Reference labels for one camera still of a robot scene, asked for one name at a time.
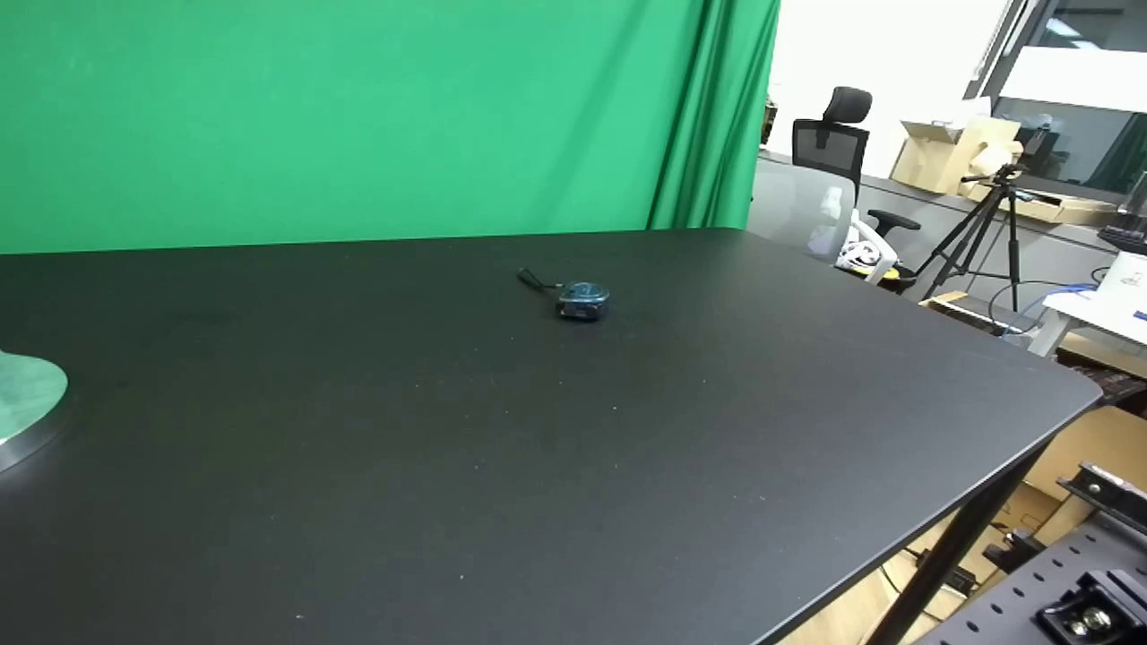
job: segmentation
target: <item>chair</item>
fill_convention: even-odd
[[[793,124],[793,165],[848,181],[854,205],[861,205],[861,170],[867,150],[867,131],[855,131],[854,124],[864,124],[867,112],[867,90],[835,85],[821,118]],[[867,207],[864,216],[854,212],[854,235],[842,248],[847,260],[838,260],[838,267],[855,269],[867,285],[907,292],[912,285],[912,273],[900,267],[900,256],[884,243],[884,237],[897,225],[919,229],[919,222],[879,207]]]

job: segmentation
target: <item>desk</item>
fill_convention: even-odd
[[[1044,328],[1033,339],[1028,353],[1051,355],[1070,328],[1095,328],[1095,329],[1113,335],[1120,340],[1147,343],[1143,318],[1136,318],[1129,313],[1109,313],[1095,303],[1093,292],[1087,292],[1087,296],[1051,296],[1044,303]]]
[[[606,285],[557,322],[513,273]],[[1095,402],[750,235],[0,260],[2,641],[755,641]]]

